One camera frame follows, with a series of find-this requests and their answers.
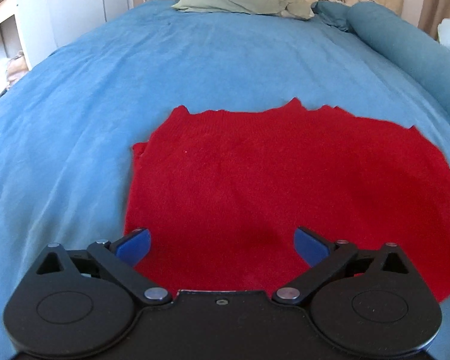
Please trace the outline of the red knit sweater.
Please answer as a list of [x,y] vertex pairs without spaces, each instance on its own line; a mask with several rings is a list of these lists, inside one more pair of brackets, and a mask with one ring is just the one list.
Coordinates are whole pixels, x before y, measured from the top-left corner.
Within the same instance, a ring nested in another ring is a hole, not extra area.
[[397,243],[438,300],[450,295],[450,168],[414,127],[297,99],[258,113],[179,106],[133,147],[125,232],[150,231],[136,270],[172,293],[274,292],[307,268],[300,227]]

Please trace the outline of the blue bed sheet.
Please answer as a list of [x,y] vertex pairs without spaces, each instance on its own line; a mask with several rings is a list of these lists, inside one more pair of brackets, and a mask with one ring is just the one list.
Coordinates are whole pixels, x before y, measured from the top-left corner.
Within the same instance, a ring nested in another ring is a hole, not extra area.
[[131,146],[177,106],[262,111],[299,98],[416,126],[450,164],[450,116],[358,36],[308,21],[129,10],[53,52],[0,99],[2,312],[49,242],[81,248],[120,235]]

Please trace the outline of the blue rolled duvet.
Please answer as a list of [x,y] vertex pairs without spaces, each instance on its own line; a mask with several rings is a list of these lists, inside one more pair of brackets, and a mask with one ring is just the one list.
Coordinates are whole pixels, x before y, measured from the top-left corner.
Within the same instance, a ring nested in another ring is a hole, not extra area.
[[326,0],[312,11],[332,27],[355,33],[431,94],[450,116],[450,49],[375,2],[348,7]]

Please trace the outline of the white shelf desk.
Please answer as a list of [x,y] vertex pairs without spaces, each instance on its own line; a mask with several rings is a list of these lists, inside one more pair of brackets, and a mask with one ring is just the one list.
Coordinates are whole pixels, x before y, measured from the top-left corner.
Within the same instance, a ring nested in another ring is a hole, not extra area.
[[33,69],[55,49],[48,0],[0,0],[0,92],[9,60],[23,53]]

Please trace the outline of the green pillow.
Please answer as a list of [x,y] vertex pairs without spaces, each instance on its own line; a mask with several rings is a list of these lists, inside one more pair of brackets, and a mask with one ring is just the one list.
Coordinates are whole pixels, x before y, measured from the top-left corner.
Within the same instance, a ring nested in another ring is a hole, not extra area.
[[315,0],[178,0],[172,8],[181,12],[225,12],[309,20],[314,17],[314,3]]

